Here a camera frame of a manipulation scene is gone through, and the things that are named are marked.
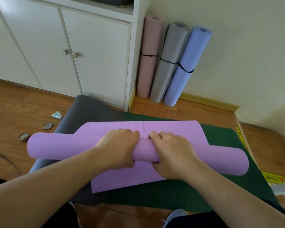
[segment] yellow tape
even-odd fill
[[[285,183],[285,177],[277,174],[272,174],[268,172],[262,171],[262,174],[267,182],[275,183],[275,184],[283,184]]]
[[[237,131],[238,134],[239,134],[239,139],[241,140],[242,144],[243,144],[245,147],[247,147],[247,146],[246,146],[246,143],[245,143],[245,140],[244,140],[244,138],[243,138],[243,136],[242,136],[242,133],[241,133],[241,131],[239,130],[239,127],[236,127],[236,131]]]

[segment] person's left hand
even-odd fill
[[[131,130],[110,130],[92,148],[99,152],[100,161],[104,168],[132,168],[132,152],[139,140],[139,132]]]

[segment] forearm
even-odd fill
[[[105,169],[95,150],[0,185],[0,227],[41,227],[67,200]]]
[[[209,203],[228,227],[285,227],[285,215],[218,174],[206,164],[187,182]]]

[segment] black object on shelf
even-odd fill
[[[110,5],[116,5],[116,6],[129,5],[134,2],[134,0],[92,0],[92,1],[97,1],[97,2],[110,4]]]

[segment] gray rolled yoga mat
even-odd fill
[[[160,62],[150,94],[151,101],[161,102],[163,100],[177,62],[186,45],[189,33],[190,28],[184,23],[172,22],[168,25]]]

